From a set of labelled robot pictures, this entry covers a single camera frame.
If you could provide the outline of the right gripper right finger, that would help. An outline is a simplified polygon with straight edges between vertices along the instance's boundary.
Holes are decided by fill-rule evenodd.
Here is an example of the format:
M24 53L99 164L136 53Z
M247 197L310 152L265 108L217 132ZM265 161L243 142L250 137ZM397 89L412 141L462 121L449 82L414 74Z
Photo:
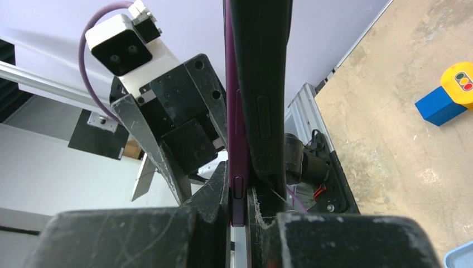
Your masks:
M302 214L271 188L248 190L250 267L440 267L417 222L397 216Z

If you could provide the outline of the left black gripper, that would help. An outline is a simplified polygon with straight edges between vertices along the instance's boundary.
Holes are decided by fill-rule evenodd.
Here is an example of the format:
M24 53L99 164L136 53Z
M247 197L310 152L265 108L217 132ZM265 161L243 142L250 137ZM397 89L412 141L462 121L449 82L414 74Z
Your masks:
M228 149L223 86L198 54L110 106L163 176L177 204L191 196L187 177Z

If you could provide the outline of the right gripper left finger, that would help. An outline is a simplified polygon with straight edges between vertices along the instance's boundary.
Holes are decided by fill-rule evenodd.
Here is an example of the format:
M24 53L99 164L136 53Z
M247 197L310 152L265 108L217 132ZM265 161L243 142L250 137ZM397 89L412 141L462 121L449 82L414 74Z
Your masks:
M54 216L26 267L228 267L228 163L179 207Z

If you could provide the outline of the phone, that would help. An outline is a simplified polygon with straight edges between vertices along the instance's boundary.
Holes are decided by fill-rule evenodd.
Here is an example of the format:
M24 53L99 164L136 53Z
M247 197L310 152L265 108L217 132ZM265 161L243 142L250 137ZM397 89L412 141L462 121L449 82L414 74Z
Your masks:
M224 19L231 223L233 227L244 227L247 221L246 210L249 179L249 148L245 134L245 120L242 107L242 96L239 89L229 1L224 1Z

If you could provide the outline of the black phone case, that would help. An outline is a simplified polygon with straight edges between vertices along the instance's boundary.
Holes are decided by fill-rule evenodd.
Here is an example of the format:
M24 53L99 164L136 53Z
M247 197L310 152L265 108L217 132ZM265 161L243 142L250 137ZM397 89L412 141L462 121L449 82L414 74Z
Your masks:
M246 134L258 179L286 187L284 91L292 1L230 1Z

